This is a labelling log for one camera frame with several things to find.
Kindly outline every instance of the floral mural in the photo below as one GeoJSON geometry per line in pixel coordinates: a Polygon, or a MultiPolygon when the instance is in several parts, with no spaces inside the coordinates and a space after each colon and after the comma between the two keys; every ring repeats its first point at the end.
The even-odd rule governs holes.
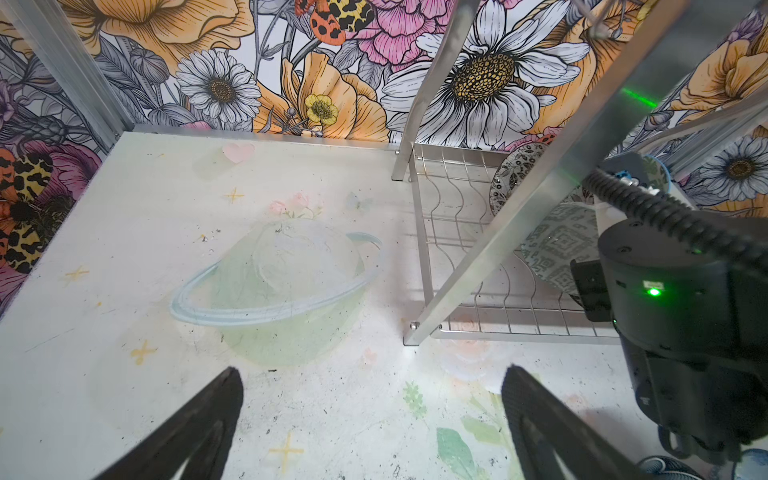
{"type": "MultiPolygon", "coordinates": [[[[58,1],[138,123],[380,142],[400,141],[455,5],[58,1]]],[[[594,40],[568,0],[484,0],[419,141],[502,150],[561,127],[641,22],[643,2],[621,3],[594,40]]]]}
{"type": "MultiPolygon", "coordinates": [[[[768,81],[768,18],[758,11],[742,20],[685,78],[619,151],[659,132],[731,107],[768,81]]],[[[655,154],[662,161],[680,146],[671,141],[655,154]]],[[[732,217],[768,217],[768,129],[764,126],[714,153],[685,178],[683,191],[701,209],[732,217]]]]}
{"type": "Polygon", "coordinates": [[[106,154],[26,42],[0,35],[0,314],[106,154]]]}

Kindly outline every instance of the yellow star drawing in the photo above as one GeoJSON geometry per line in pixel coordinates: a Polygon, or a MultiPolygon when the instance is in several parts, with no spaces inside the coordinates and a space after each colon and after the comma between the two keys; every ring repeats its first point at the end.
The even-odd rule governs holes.
{"type": "Polygon", "coordinates": [[[144,363],[144,356],[149,355],[150,353],[155,353],[157,349],[148,349],[147,344],[149,343],[149,340],[144,341],[144,345],[141,346],[140,349],[133,349],[131,350],[131,356],[135,356],[136,358],[136,365],[141,365],[144,363]]]}
{"type": "Polygon", "coordinates": [[[241,194],[237,193],[237,187],[235,187],[232,190],[231,194],[227,194],[227,195],[224,195],[224,196],[230,199],[230,203],[231,204],[235,203],[235,200],[237,200],[239,197],[245,197],[245,195],[241,195],[241,194]]]}
{"type": "Polygon", "coordinates": [[[283,454],[283,467],[280,469],[280,474],[285,475],[286,468],[288,468],[288,454],[289,453],[304,453],[304,449],[292,449],[290,448],[290,434],[288,432],[288,438],[286,439],[286,446],[281,449],[270,449],[270,453],[282,453],[283,454]]]}
{"type": "Polygon", "coordinates": [[[78,269],[75,270],[74,272],[70,272],[70,273],[65,273],[64,274],[64,277],[67,280],[67,285],[69,285],[71,282],[74,282],[75,280],[77,280],[81,276],[84,276],[85,274],[91,272],[90,270],[82,270],[82,268],[83,268],[83,266],[80,265],[78,267],[78,269]]]}

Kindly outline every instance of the metal wire rack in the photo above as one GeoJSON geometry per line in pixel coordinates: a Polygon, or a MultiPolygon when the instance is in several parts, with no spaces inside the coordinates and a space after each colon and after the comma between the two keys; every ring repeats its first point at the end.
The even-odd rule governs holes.
{"type": "MultiPolygon", "coordinates": [[[[427,303],[491,223],[488,192],[505,157],[495,152],[415,146],[418,181],[412,187],[417,222],[424,224],[417,236],[427,303]]],[[[618,343],[610,326],[589,322],[578,303],[539,279],[517,252],[478,285],[432,336],[618,343]]]]}

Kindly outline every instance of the white table surface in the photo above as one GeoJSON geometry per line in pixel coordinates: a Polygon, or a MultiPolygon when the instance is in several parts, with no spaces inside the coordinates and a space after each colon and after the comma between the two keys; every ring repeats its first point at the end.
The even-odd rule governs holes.
{"type": "MultiPolygon", "coordinates": [[[[446,429],[471,452],[475,478],[520,478],[505,441],[466,427],[492,424],[487,389],[512,362],[632,460],[661,453],[618,346],[402,345],[423,296],[411,190],[389,179],[392,152],[254,142],[255,155],[233,164],[227,142],[126,133],[104,162],[0,321],[0,478],[91,478],[227,366],[240,370],[245,400],[224,478],[460,478],[438,457],[446,429]],[[226,197],[235,188],[243,196],[226,197]],[[322,204],[319,220],[370,233],[389,254],[338,345],[286,366],[175,320],[173,292],[299,192],[322,204]],[[406,402],[406,387],[421,401],[406,402]],[[270,449],[288,435],[303,452],[283,464],[270,449]]],[[[312,339],[296,329],[275,341],[312,339]]]]}

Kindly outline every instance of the black coiled cable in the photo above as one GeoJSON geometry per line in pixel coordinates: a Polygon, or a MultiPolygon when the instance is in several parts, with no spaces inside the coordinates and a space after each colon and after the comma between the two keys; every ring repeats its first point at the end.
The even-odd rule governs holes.
{"type": "Polygon", "coordinates": [[[702,253],[761,278],[768,277],[768,247],[717,227],[669,195],[654,196],[596,168],[581,183],[596,197],[702,253]]]}

